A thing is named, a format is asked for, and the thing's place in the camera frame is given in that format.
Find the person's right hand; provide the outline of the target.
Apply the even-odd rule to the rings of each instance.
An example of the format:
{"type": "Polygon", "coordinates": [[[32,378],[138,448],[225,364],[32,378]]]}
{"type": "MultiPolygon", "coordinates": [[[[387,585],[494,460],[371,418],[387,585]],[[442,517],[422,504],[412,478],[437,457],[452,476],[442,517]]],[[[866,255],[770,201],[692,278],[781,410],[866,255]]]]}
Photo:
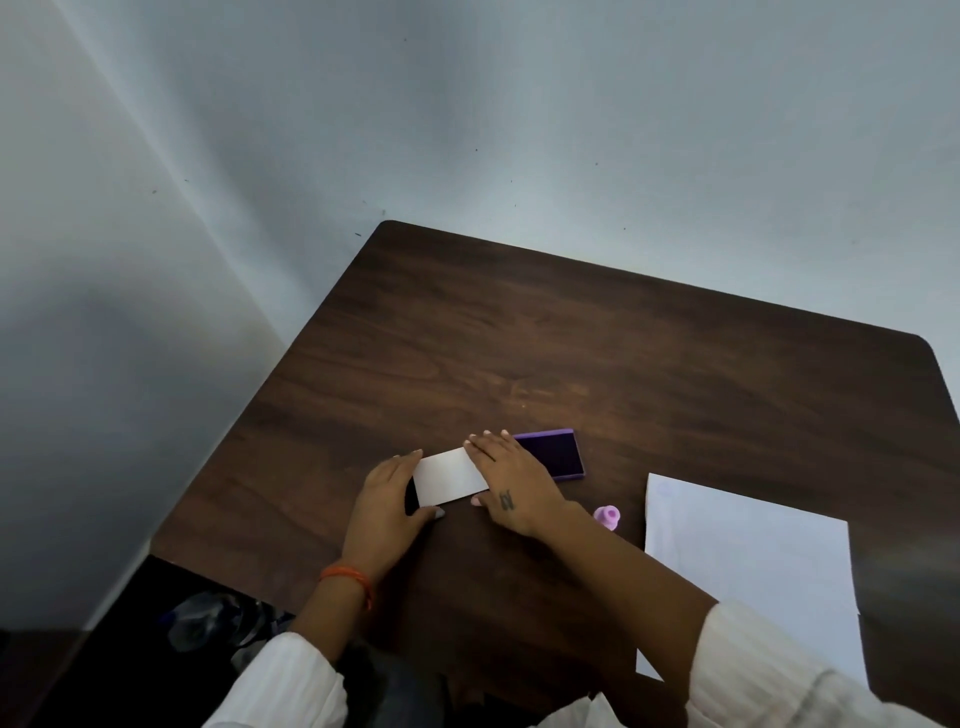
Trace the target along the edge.
{"type": "Polygon", "coordinates": [[[589,517],[508,431],[470,434],[462,447],[486,480],[491,506],[484,509],[499,526],[546,543],[573,519],[589,517]]]}

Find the person's left hand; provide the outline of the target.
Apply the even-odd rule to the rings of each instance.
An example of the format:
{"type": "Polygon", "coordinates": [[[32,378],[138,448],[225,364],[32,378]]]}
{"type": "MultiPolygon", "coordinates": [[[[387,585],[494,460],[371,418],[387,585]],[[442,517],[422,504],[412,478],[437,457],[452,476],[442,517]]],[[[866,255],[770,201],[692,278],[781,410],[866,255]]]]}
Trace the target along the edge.
{"type": "Polygon", "coordinates": [[[417,449],[384,460],[366,476],[355,500],[340,561],[366,571],[374,585],[433,523],[406,522],[406,490],[422,458],[423,451],[417,449]]]}

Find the white stamp pad lid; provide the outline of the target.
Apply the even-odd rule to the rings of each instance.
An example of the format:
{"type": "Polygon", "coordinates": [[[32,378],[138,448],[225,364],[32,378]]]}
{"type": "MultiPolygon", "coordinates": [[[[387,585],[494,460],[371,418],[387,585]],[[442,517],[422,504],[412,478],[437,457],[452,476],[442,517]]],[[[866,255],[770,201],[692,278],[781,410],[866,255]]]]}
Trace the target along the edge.
{"type": "Polygon", "coordinates": [[[418,507],[439,506],[489,490],[463,447],[422,458],[412,483],[418,507]]]}

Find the person's right forearm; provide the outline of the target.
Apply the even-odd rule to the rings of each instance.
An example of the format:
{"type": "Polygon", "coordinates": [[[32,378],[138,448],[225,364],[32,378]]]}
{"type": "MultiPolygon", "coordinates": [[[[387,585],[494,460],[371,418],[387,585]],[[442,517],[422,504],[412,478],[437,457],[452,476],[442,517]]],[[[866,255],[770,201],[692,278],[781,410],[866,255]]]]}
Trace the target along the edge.
{"type": "Polygon", "coordinates": [[[717,600],[577,503],[536,505],[534,517],[535,537],[614,617],[665,685],[687,701],[694,658],[717,600]]]}

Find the person's left forearm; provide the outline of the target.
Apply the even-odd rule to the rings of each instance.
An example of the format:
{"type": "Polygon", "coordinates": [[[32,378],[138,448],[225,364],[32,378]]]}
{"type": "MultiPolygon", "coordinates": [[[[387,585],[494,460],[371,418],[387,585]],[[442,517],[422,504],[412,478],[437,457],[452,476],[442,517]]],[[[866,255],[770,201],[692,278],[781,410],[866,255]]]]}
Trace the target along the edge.
{"type": "Polygon", "coordinates": [[[337,562],[325,567],[290,631],[332,665],[342,657],[361,615],[372,607],[375,582],[366,570],[337,562]]]}

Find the purple ink stamp pad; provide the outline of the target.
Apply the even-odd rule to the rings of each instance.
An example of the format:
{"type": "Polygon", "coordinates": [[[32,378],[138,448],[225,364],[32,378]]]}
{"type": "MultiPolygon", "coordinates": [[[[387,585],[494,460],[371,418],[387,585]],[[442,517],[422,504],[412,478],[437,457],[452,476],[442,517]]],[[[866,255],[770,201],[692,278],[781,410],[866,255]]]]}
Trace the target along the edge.
{"type": "Polygon", "coordinates": [[[586,469],[572,428],[518,433],[513,438],[546,468],[555,482],[582,480],[586,469]]]}

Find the white paper sheet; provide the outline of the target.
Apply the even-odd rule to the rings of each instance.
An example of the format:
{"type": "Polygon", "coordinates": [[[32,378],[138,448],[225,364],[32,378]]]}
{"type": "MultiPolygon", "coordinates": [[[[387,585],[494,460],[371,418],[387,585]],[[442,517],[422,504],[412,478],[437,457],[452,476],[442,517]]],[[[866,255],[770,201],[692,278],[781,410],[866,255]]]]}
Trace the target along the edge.
{"type": "Polygon", "coordinates": [[[868,687],[849,524],[650,473],[644,550],[868,687]]]}

